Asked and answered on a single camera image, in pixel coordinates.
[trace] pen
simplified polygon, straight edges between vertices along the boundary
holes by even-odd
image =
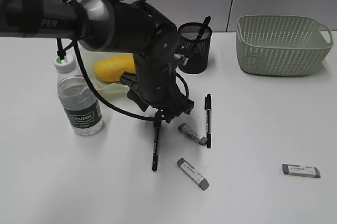
[[[205,97],[205,110],[206,110],[206,138],[207,149],[211,148],[211,110],[212,110],[212,97],[207,94]]]
[[[160,110],[156,112],[155,121],[154,121],[154,142],[153,142],[153,155],[152,155],[152,170],[157,171],[158,160],[159,160],[159,132],[162,125],[161,121],[162,113]]]

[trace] mango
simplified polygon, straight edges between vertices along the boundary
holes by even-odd
[[[132,54],[118,54],[97,61],[93,65],[93,73],[102,81],[116,82],[124,72],[136,73]]]

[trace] plastic bottle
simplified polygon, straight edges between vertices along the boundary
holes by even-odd
[[[90,91],[72,55],[54,61],[58,72],[57,94],[68,119],[81,136],[90,136],[104,127],[100,105]]]

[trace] woven basket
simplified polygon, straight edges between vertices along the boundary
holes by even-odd
[[[329,43],[320,32],[322,28],[329,33]],[[237,20],[236,34],[241,69],[259,75],[307,75],[333,46],[327,26],[302,16],[242,16]]]

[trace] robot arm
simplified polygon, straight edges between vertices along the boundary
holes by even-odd
[[[145,0],[82,0],[77,6],[58,0],[0,0],[0,36],[69,38],[90,51],[133,53],[137,73],[124,73],[121,83],[130,87],[127,96],[142,111],[160,109],[170,122],[193,108],[188,91],[183,95],[176,85],[181,77],[175,70],[182,61],[174,54],[176,26]]]

